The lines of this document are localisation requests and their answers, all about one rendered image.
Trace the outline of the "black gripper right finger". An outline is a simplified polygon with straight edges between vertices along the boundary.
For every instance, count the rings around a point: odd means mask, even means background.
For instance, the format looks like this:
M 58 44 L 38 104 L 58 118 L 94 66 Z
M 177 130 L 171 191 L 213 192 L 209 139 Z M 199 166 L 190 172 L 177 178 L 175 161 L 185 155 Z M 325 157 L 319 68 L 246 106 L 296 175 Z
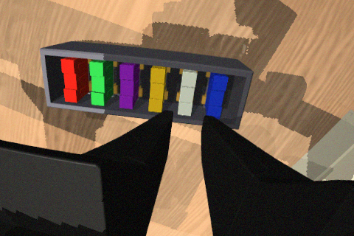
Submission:
M 201 126 L 201 165 L 213 236 L 354 232 L 354 180 L 310 180 L 212 116 Z

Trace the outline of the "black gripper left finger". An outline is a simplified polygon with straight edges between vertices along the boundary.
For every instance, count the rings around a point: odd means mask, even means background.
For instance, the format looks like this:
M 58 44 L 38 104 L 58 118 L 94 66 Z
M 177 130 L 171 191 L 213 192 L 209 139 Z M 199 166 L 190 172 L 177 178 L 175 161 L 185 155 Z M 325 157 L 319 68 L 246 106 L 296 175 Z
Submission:
M 57 236 L 147 236 L 172 116 L 82 154 L 0 139 L 0 221 Z

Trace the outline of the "white shallow tray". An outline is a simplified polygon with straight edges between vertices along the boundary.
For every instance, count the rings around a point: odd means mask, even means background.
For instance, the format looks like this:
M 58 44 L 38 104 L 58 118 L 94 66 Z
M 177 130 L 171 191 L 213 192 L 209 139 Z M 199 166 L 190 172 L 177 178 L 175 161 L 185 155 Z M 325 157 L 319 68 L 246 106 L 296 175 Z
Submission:
M 354 180 L 354 111 L 349 110 L 292 169 L 313 181 Z

